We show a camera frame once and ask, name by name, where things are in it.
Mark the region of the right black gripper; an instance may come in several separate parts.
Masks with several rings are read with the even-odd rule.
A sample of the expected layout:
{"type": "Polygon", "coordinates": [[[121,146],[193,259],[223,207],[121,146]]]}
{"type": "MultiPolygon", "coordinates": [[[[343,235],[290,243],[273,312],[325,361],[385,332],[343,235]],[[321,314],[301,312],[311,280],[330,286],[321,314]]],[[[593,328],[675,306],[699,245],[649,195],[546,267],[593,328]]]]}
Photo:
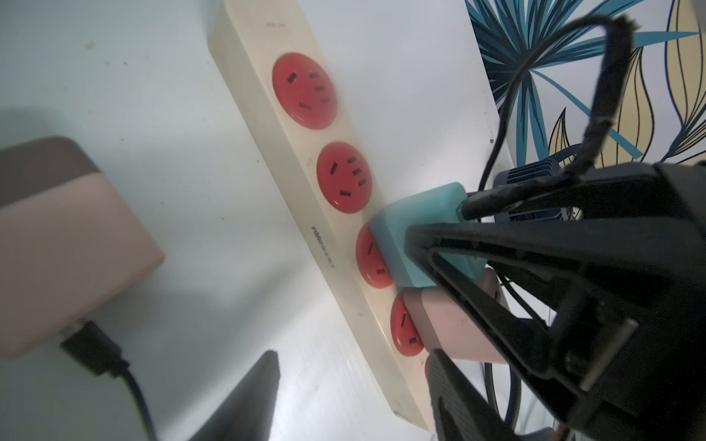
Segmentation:
{"type": "Polygon", "coordinates": [[[472,194],[441,244],[486,260],[495,297],[443,288],[556,420],[596,440],[705,437],[705,166],[623,164],[472,194]]]}

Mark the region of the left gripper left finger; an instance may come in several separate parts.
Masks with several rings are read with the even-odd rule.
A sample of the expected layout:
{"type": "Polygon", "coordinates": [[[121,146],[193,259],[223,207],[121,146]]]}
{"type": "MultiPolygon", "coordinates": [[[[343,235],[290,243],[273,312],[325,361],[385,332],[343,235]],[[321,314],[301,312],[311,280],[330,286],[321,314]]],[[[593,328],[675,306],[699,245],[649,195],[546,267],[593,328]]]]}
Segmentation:
{"type": "Polygon", "coordinates": [[[268,441],[280,379],[278,353],[268,350],[191,440],[268,441]]]}

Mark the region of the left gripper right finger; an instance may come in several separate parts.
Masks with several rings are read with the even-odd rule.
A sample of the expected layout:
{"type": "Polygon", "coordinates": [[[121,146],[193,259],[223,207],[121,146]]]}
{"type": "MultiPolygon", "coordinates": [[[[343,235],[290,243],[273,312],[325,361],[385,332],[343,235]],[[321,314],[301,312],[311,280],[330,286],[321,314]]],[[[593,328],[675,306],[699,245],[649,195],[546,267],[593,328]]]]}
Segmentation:
{"type": "Polygon", "coordinates": [[[440,349],[428,358],[428,389],[439,440],[520,440],[440,349]]]}

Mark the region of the pink usb charger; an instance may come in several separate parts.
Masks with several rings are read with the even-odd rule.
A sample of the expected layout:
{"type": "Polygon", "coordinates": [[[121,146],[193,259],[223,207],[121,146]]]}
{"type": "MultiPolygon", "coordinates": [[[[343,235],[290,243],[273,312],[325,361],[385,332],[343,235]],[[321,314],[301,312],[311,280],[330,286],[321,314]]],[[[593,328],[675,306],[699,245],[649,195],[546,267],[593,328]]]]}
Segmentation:
{"type": "Polygon", "coordinates": [[[450,358],[504,364],[498,350],[468,314],[439,287],[410,288],[402,303],[425,349],[442,349],[450,358]]]}
{"type": "Polygon", "coordinates": [[[75,141],[50,137],[2,150],[2,358],[42,345],[164,260],[75,141]]]}

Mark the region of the teal USB charger plug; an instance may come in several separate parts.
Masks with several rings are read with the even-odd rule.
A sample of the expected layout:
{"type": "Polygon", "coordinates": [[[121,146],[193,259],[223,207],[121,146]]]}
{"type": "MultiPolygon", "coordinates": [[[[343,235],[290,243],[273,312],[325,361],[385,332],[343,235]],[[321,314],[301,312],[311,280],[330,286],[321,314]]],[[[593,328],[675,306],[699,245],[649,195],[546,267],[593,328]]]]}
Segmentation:
{"type": "Polygon", "coordinates": [[[433,288],[439,280],[446,287],[455,277],[461,290],[494,299],[496,278],[485,275],[486,260],[441,244],[443,233],[465,224],[460,210],[467,200],[463,185],[453,182],[398,200],[373,216],[371,234],[398,288],[433,288]]]}

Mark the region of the beige power strip red sockets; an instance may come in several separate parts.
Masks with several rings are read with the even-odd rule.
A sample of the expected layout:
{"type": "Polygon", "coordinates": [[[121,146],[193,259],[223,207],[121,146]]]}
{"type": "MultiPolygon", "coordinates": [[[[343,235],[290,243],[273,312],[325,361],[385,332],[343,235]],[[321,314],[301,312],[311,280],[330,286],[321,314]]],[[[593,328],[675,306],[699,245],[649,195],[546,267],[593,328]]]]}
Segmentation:
{"type": "Polygon", "coordinates": [[[384,198],[303,9],[224,1],[208,44],[391,410],[433,430],[427,356],[393,342],[398,290],[366,229],[384,198]]]}

